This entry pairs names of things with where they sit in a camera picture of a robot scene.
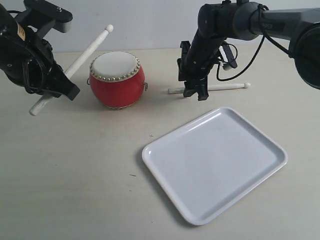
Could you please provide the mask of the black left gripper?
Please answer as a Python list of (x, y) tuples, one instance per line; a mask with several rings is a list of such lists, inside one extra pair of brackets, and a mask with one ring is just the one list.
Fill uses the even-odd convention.
[(0, 69), (29, 94), (73, 101), (80, 93), (54, 60), (51, 44), (18, 22), (0, 27)]

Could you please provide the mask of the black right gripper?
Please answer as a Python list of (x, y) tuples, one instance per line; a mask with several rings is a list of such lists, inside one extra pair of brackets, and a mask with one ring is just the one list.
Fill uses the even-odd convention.
[(194, 39), (180, 43), (181, 57), (177, 59), (178, 81), (184, 82), (183, 97), (189, 98), (197, 92), (198, 101), (209, 97), (206, 77), (217, 62), (221, 39)]

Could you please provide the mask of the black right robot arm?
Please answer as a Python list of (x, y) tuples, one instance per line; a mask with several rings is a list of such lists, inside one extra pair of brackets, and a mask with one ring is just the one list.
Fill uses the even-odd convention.
[(236, 52), (227, 39), (251, 41), (261, 36), (294, 60), (302, 80), (320, 87), (320, 10), (296, 8), (270, 10), (266, 5), (238, 0), (204, 4), (197, 16), (192, 41), (180, 43), (178, 80), (184, 83), (185, 98), (209, 96), (208, 75), (213, 66), (237, 67)]

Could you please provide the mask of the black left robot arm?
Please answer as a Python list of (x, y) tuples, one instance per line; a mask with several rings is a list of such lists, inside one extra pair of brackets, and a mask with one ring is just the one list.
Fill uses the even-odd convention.
[(56, 62), (45, 35), (66, 33), (73, 15), (47, 0), (25, 0), (24, 11), (0, 7), (0, 69), (28, 94), (74, 100), (80, 89)]

